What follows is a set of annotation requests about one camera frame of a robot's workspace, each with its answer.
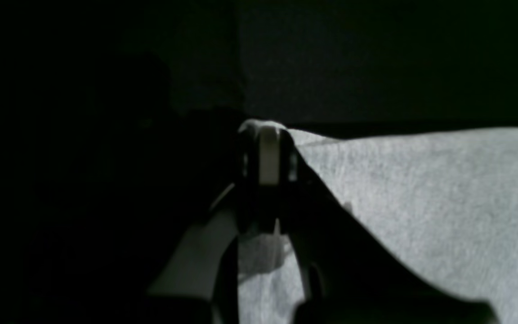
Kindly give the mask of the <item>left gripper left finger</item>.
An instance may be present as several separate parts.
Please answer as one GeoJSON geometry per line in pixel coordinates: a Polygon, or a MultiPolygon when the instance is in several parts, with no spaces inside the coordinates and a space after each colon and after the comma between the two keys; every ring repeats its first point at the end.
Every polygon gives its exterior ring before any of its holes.
{"type": "Polygon", "coordinates": [[[116,146],[64,236],[62,317],[75,324],[212,322],[224,257],[253,214],[259,134],[149,132],[116,146]]]}

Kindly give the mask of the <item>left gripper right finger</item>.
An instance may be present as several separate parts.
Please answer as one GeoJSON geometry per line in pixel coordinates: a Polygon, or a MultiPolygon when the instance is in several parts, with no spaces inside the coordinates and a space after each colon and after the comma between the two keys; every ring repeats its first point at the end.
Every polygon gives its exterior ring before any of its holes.
{"type": "Polygon", "coordinates": [[[259,182],[288,236],[305,300],[294,324],[497,324],[481,300],[427,283],[357,221],[308,166],[288,131],[259,135],[259,182]]]}

